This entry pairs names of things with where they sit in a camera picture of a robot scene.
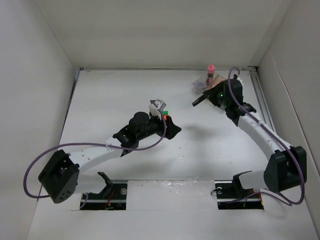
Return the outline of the clear jar purple clips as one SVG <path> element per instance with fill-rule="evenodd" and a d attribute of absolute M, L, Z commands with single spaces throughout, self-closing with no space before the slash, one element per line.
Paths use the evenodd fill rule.
<path fill-rule="evenodd" d="M 192 85 L 193 85 L 193 91 L 196 94 L 202 94 L 203 91 L 206 89 L 206 83 L 201 80 L 194 81 Z"/>

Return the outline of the pink capped bottle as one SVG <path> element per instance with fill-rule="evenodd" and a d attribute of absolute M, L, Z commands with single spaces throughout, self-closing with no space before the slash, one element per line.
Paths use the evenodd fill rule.
<path fill-rule="evenodd" d="M 216 67 L 213 64 L 208 65 L 207 67 L 207 79 L 206 86 L 209 87 L 214 81 L 214 74 L 216 71 Z"/>

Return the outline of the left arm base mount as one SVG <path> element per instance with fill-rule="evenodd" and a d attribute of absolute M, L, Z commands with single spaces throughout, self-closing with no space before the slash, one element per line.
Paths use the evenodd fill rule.
<path fill-rule="evenodd" d="M 82 211 L 125 211 L 127 207 L 127 180 L 111 180 L 104 172 L 98 172 L 104 181 L 98 193 L 83 193 L 79 209 Z"/>

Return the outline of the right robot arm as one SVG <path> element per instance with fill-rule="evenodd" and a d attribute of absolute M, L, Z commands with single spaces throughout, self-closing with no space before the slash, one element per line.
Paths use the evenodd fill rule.
<path fill-rule="evenodd" d="M 206 90 L 192 105 L 209 100 L 222 108 L 226 116 L 244 131 L 268 160 L 265 170 L 246 171 L 233 176 L 231 191 L 243 197 L 250 189 L 266 189 L 280 193 L 307 181 L 307 153 L 281 139 L 259 118 L 256 109 L 244 102 L 243 83 L 235 77 Z"/>

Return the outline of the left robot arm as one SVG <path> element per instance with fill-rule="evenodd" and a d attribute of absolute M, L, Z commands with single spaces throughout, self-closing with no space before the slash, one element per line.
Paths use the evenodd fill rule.
<path fill-rule="evenodd" d="M 153 116 L 139 111 L 106 143 L 71 153 L 59 147 L 39 174 L 38 180 L 55 204 L 62 203 L 76 192 L 80 174 L 108 160 L 139 151 L 139 142 L 152 135 L 171 140 L 181 130 L 169 115 Z"/>

